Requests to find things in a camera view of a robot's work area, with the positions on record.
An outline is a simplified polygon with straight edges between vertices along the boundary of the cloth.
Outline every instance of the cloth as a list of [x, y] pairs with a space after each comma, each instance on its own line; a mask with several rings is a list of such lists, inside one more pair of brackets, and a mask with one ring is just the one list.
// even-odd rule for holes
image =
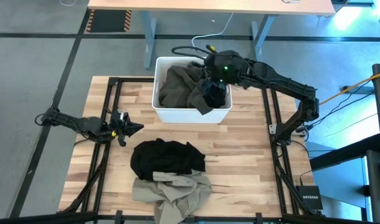
[[136, 178], [133, 183], [133, 200], [156, 202], [156, 224], [177, 224], [205, 203], [212, 193], [207, 177], [193, 171], [192, 175], [153, 173], [154, 182]]
[[205, 70], [197, 67], [173, 65], [159, 91], [159, 103], [167, 108], [196, 108], [202, 115], [212, 111], [203, 95]]
[[153, 172], [192, 174], [205, 171], [205, 155], [187, 142], [144, 141], [135, 147], [130, 167], [143, 180], [154, 180]]

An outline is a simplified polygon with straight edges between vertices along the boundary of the black metal frame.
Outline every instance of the black metal frame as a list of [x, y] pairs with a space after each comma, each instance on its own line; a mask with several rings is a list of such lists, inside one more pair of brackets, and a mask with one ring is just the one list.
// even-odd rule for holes
[[[121, 88], [125, 82], [153, 82], [154, 78], [118, 78], [110, 77], [108, 80], [107, 91], [105, 95], [105, 100], [102, 109], [102, 119], [107, 116], [108, 105], [110, 104], [110, 96], [114, 85], [116, 85], [115, 97], [112, 106], [112, 110], [118, 109], [118, 101], [121, 93]], [[262, 89], [262, 96], [264, 99], [265, 114], [267, 119], [267, 129], [270, 124], [272, 124], [272, 117], [270, 114], [267, 89]], [[277, 123], [281, 123], [280, 108], [278, 105], [277, 95], [275, 90], [272, 90], [273, 106], [275, 108], [275, 115]], [[288, 214], [285, 197], [283, 193], [282, 179], [291, 190], [293, 188], [292, 173], [290, 167], [290, 161], [288, 158], [288, 151], [286, 146], [281, 146], [283, 151], [283, 162], [285, 166], [285, 171], [281, 168], [280, 161], [277, 155], [277, 145], [274, 144], [273, 135], [269, 133], [270, 146], [272, 150], [273, 159], [273, 169], [275, 169], [275, 177], [278, 189], [278, 199], [280, 203], [280, 210], [282, 217], [277, 218], [263, 218], [261, 213], [255, 213], [254, 217], [186, 217], [184, 219], [185, 223], [194, 222], [252, 222], [257, 224], [262, 224], [263, 222], [280, 222], [280, 223], [365, 223], [353, 220], [342, 220], [337, 218], [325, 218], [316, 217], [311, 215], [299, 215], [299, 208], [295, 198], [297, 195], [291, 195], [291, 202], [294, 214]], [[99, 215], [98, 211], [100, 208], [100, 201], [103, 191], [103, 183], [105, 178], [105, 172], [107, 169], [107, 160], [110, 152], [110, 143], [105, 144], [103, 159], [101, 160], [99, 166], [97, 166], [98, 155], [100, 153], [101, 144], [95, 143], [93, 150], [92, 160], [89, 168], [89, 174], [87, 179], [87, 184], [81, 191], [80, 195], [73, 201], [71, 206], [65, 209], [63, 212], [58, 212], [51, 215], [41, 215], [33, 217], [20, 217], [20, 218], [7, 218], [0, 219], [0, 224], [12, 224], [12, 223], [27, 223], [27, 224], [40, 224], [40, 223], [80, 223], [80, 222], [91, 222], [97, 223], [98, 220], [114, 220], [116, 224], [124, 223], [126, 220], [154, 220], [153, 216], [142, 216], [142, 215], [124, 215], [121, 210], [116, 211], [115, 215]], [[93, 204], [93, 210], [87, 211], [90, 189], [92, 185], [98, 179], [97, 191], [95, 194], [95, 203]], [[81, 211], [76, 212], [79, 205], [82, 203]]]

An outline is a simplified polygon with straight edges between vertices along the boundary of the butcher block tabletop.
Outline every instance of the butcher block tabletop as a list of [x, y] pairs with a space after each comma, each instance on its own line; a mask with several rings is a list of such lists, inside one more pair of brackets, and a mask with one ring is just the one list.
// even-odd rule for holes
[[[109, 77], [93, 77], [83, 116], [100, 117]], [[262, 92], [256, 88], [244, 90], [232, 86], [233, 107], [220, 124], [165, 124], [151, 106], [153, 83], [125, 82], [121, 88], [119, 110], [129, 112], [133, 122], [144, 128], [130, 138], [126, 147], [115, 139], [110, 148], [104, 180], [100, 215], [154, 215], [154, 204], [132, 199], [136, 177], [130, 168], [133, 148], [143, 141], [155, 140], [190, 142], [206, 155], [206, 175], [212, 184], [207, 202], [194, 212], [197, 217], [281, 217], [278, 191], [273, 170]], [[111, 100], [115, 94], [112, 90]], [[268, 91], [270, 111], [275, 123], [274, 108]], [[295, 100], [277, 93], [283, 122], [296, 111]], [[304, 144], [303, 138], [293, 140]], [[74, 147], [59, 210], [67, 208], [85, 186], [93, 154], [94, 142], [85, 141]], [[99, 162], [103, 150], [100, 150]], [[311, 169], [306, 150], [298, 144], [288, 146], [295, 185], [302, 173]], [[310, 173], [302, 176], [304, 185], [313, 185]], [[93, 208], [96, 186], [90, 194], [89, 210]], [[284, 184], [288, 213], [292, 213], [290, 193]]]

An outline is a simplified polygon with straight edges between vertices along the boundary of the black cloth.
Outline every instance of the black cloth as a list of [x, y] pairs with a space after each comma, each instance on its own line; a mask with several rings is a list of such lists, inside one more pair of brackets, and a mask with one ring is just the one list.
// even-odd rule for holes
[[172, 65], [166, 74], [164, 85], [159, 91], [159, 103], [167, 108], [195, 108], [202, 115], [213, 108], [225, 105], [226, 92], [206, 100], [206, 71], [193, 66]]
[[205, 155], [187, 142], [144, 141], [135, 147], [130, 167], [141, 180], [153, 180], [153, 172], [192, 174], [205, 172]]

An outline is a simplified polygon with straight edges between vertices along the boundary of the desk leg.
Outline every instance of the desk leg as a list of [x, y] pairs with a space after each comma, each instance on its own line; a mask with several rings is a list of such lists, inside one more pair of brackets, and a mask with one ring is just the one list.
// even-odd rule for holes
[[145, 69], [150, 69], [151, 57], [153, 56], [154, 40], [155, 40], [155, 27], [157, 25], [157, 20], [151, 18], [149, 11], [140, 11], [141, 25], [145, 32], [146, 37], [146, 54], [145, 54]]
[[264, 44], [265, 38], [276, 17], [278, 17], [278, 15], [264, 15], [259, 29], [257, 22], [251, 22], [252, 37], [254, 39], [255, 56], [257, 60], [262, 58], [262, 44]]

